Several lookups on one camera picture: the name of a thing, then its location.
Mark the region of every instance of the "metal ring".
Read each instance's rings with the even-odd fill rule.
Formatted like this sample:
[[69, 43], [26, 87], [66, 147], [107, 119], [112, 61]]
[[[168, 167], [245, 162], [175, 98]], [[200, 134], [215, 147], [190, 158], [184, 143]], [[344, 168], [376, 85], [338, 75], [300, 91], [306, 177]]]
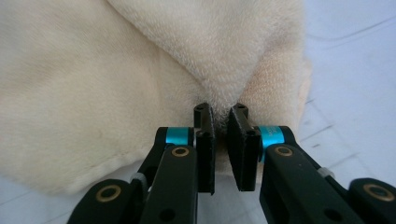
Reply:
[[[392, 192], [390, 192], [388, 189], [378, 186], [377, 184], [365, 184], [365, 185], [363, 185], [363, 189], [368, 194], [370, 194], [370, 196], [377, 198], [378, 200], [381, 200], [384, 202], [392, 202], [395, 200], [395, 196], [392, 194]], [[373, 192], [373, 189], [381, 189], [386, 193], [386, 195], [378, 195]]]
[[[102, 194], [105, 192], [107, 189], [114, 189], [114, 193], [110, 196], [103, 196]], [[108, 185], [103, 188], [101, 188], [97, 193], [96, 193], [96, 200], [100, 203], [108, 203], [116, 198], [118, 198], [121, 194], [121, 188], [118, 185]]]
[[291, 156], [293, 154], [293, 151], [288, 147], [276, 147], [275, 152], [281, 156]]
[[172, 155], [176, 156], [176, 157], [185, 157], [187, 155], [189, 155], [189, 149], [186, 147], [176, 147], [174, 149], [172, 149]]

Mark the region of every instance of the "folded towel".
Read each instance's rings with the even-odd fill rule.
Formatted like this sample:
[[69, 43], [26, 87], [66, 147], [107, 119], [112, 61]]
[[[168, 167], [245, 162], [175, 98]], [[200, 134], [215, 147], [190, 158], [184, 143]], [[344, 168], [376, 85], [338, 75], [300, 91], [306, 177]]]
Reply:
[[[208, 102], [296, 131], [309, 89], [301, 0], [0, 2], [0, 174], [74, 193], [143, 160]], [[230, 175], [224, 150], [217, 170]]]

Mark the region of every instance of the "white surface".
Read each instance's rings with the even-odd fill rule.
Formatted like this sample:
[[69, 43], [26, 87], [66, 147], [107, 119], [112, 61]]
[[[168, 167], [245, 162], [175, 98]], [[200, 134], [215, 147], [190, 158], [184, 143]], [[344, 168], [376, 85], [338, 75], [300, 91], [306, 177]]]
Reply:
[[[346, 188], [359, 177], [396, 186], [396, 2], [307, 0], [306, 8], [314, 74], [301, 146]], [[258, 191], [240, 193], [224, 176], [216, 190], [199, 196], [199, 223], [265, 222]], [[0, 223], [65, 223], [82, 195], [49, 197], [0, 178]]]

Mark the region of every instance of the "blue band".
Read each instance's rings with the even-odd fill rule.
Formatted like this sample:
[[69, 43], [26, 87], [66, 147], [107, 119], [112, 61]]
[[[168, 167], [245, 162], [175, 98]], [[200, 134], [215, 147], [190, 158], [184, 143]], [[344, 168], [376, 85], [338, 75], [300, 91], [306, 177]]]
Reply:
[[166, 131], [166, 143], [175, 145], [188, 145], [189, 128], [168, 128], [168, 131]]
[[259, 126], [259, 129], [262, 133], [262, 159], [260, 162], [264, 162], [265, 150], [273, 144], [285, 143], [285, 137], [278, 126]]

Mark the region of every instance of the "towel fold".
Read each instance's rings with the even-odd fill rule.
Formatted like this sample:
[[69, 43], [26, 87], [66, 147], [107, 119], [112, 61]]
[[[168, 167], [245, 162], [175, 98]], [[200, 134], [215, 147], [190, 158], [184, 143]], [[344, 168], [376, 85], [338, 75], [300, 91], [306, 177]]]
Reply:
[[47, 193], [143, 160], [202, 102], [220, 130], [240, 102], [296, 132], [309, 90], [301, 0], [6, 0], [0, 21], [0, 173]]

